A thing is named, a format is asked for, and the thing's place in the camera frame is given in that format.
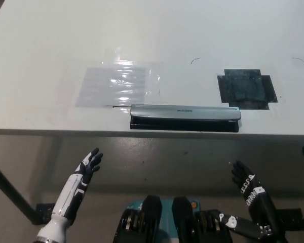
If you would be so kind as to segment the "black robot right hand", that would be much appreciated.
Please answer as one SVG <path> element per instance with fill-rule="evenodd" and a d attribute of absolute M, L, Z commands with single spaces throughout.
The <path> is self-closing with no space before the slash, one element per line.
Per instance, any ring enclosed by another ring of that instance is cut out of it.
<path fill-rule="evenodd" d="M 258 242 L 287 242 L 277 209 L 256 175 L 241 161 L 233 163 L 233 182 L 238 186 L 252 220 L 211 210 L 221 226 Z"/>

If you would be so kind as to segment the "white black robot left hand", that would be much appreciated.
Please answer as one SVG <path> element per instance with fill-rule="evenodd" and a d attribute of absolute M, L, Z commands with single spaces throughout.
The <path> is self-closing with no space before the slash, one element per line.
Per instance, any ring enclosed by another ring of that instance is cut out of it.
<path fill-rule="evenodd" d="M 75 221 L 93 174 L 100 169 L 102 157 L 98 148 L 90 152 L 69 176 L 55 203 L 52 214 L 66 218 L 69 226 Z"/>

